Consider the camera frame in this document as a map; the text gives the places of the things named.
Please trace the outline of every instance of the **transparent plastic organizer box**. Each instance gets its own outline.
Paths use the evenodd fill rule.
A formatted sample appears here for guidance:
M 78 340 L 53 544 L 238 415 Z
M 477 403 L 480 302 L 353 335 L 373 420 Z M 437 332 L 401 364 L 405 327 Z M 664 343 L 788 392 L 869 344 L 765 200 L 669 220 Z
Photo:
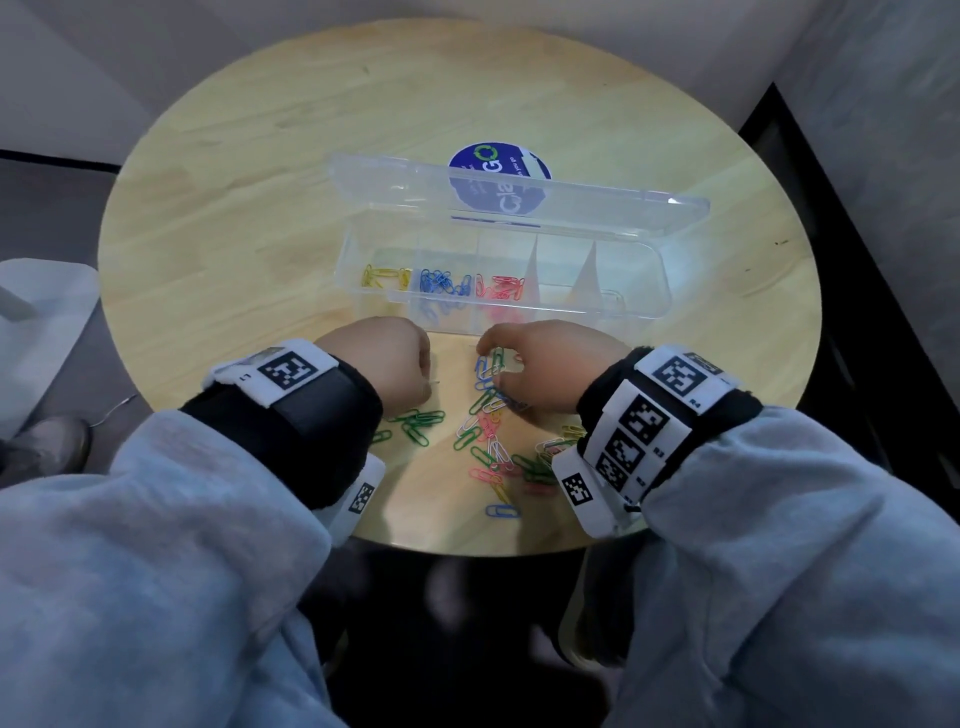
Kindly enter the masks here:
M 644 241 L 709 214 L 702 198 L 407 159 L 333 155 L 329 176 L 351 207 L 336 280 L 357 315 L 448 333 L 560 318 L 628 338 L 670 307 Z

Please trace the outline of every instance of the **wall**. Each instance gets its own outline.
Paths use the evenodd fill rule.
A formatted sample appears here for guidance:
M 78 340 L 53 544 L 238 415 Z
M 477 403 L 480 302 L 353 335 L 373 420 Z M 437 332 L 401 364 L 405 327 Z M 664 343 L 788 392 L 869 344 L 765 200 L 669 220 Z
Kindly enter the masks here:
M 958 32 L 956 0 L 832 0 L 777 84 L 960 404 Z
M 482 17 L 579 38 L 660 74 L 738 128 L 819 3 L 0 0 L 0 149 L 121 163 L 184 91 L 251 50 L 414 15 Z

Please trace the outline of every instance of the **open box lid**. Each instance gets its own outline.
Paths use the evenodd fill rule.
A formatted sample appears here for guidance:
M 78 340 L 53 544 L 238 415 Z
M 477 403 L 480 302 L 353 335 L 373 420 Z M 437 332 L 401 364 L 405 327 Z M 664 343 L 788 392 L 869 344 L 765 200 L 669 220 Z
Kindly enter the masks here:
M 709 215 L 709 200 L 500 172 L 443 167 L 393 157 L 333 154 L 328 174 L 346 202 L 424 217 L 525 228 L 603 232 L 648 239 Z

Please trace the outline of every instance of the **black wristband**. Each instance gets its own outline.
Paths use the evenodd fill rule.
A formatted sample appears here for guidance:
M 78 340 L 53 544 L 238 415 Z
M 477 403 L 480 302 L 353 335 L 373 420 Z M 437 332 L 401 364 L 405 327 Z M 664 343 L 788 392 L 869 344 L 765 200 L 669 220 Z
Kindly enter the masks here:
M 600 420 L 604 405 L 624 379 L 629 380 L 644 396 L 663 408 L 671 417 L 690 428 L 690 434 L 666 459 L 663 468 L 644 496 L 673 475 L 696 448 L 734 427 L 749 422 L 763 409 L 763 404 L 751 393 L 734 389 L 709 410 L 703 414 L 697 414 L 635 369 L 635 364 L 652 351 L 650 347 L 634 349 L 599 376 L 577 403 L 577 413 L 588 433 L 577 444 L 577 451 L 581 456 L 587 449 L 589 438 Z
M 215 383 L 180 411 L 246 450 L 307 508 L 324 508 L 360 474 L 383 415 L 370 383 L 338 362 L 271 407 Z

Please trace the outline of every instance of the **wooden tabletop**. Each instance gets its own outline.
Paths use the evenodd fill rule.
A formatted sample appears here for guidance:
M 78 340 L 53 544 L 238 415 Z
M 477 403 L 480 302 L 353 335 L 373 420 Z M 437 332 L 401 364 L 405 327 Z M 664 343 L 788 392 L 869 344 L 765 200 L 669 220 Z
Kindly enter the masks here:
M 333 282 L 344 206 L 324 174 L 342 151 L 447 164 L 480 141 L 530 149 L 554 179 L 707 197 L 707 221 L 662 245 L 673 304 L 643 342 L 683 343 L 762 400 L 795 405 L 820 340 L 809 243 L 780 185 L 720 119 L 610 54 L 522 28 L 391 20 L 289 40 L 188 92 L 140 140 L 101 230 L 107 318 L 154 409 L 193 396 L 211 364 L 349 322 Z M 562 496 L 514 489 L 495 519 L 477 465 L 452 448 L 476 397 L 475 339 L 431 334 L 447 419 L 418 448 L 395 427 L 388 474 L 356 535 L 464 555 L 582 546 Z M 561 420 L 508 414 L 511 452 Z M 317 463 L 317 477 L 326 465 Z

